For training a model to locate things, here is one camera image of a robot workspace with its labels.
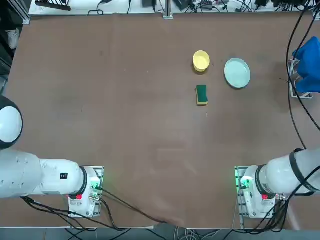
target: green sponge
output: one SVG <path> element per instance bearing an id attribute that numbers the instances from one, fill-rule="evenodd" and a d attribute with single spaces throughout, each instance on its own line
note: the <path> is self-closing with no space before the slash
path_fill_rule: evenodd
<path id="1" fill-rule="evenodd" d="M 206 85 L 197 85 L 195 88 L 196 92 L 196 103 L 198 106 L 208 105 L 207 98 L 207 86 Z"/>

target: yellow cup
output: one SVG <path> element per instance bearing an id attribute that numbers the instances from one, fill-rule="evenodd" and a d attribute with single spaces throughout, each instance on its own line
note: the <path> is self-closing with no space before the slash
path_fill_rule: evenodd
<path id="1" fill-rule="evenodd" d="M 204 72 L 210 64 L 210 57 L 205 51 L 199 50 L 193 55 L 193 66 L 198 72 Z"/>

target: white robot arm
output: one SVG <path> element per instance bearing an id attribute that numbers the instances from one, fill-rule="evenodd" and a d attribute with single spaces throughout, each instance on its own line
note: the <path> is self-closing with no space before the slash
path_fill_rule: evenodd
<path id="1" fill-rule="evenodd" d="M 248 216 L 264 218 L 275 205 L 276 195 L 310 195 L 320 191 L 320 172 L 307 181 L 305 178 L 320 166 L 320 148 L 296 149 L 286 156 L 275 158 L 265 165 L 250 166 L 239 183 L 243 191 Z"/>
<path id="2" fill-rule="evenodd" d="M 22 129 L 20 110 L 0 96 L 0 198 L 68 195 L 71 212 L 89 218 L 98 216 L 101 192 L 96 187 L 102 187 L 103 167 L 79 166 L 65 159 L 39 159 L 8 149 L 17 142 Z"/>

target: brown table surface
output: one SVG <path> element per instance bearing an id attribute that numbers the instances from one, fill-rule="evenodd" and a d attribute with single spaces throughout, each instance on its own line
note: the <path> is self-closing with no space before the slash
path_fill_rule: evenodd
<path id="1" fill-rule="evenodd" d="M 230 228 L 234 166 L 264 164 L 301 144 L 288 109 L 285 53 L 299 13 L 68 16 L 23 28 L 7 96 L 21 109 L 15 149 L 39 158 L 104 166 L 104 187 L 155 218 L 193 228 Z M 295 48 L 311 21 L 306 16 Z M 310 35 L 320 36 L 315 23 Z M 205 74 L 192 56 L 210 55 Z M 250 66 L 241 90 L 224 79 L 232 57 Z M 195 87 L 207 85 L 208 106 Z M 320 121 L 319 97 L 305 101 Z M 308 148 L 320 133 L 292 100 Z M 61 196 L 35 197 L 66 208 Z M 295 229 L 319 229 L 319 197 L 292 201 Z M 108 201 L 118 226 L 154 222 Z M 2 199 L 0 226 L 66 226 L 59 217 Z M 108 222 L 103 212 L 100 218 Z M 99 226 L 83 221 L 85 226 Z M 246 220 L 246 227 L 256 221 Z M 236 216 L 235 227 L 239 227 Z"/>

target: blue cloth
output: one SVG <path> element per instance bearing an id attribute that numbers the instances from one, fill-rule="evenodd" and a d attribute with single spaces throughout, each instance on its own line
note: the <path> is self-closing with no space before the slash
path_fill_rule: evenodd
<path id="1" fill-rule="evenodd" d="M 302 80 L 296 83 L 296 89 L 300 93 L 320 92 L 320 42 L 313 36 L 296 54 L 300 60 L 297 73 Z"/>

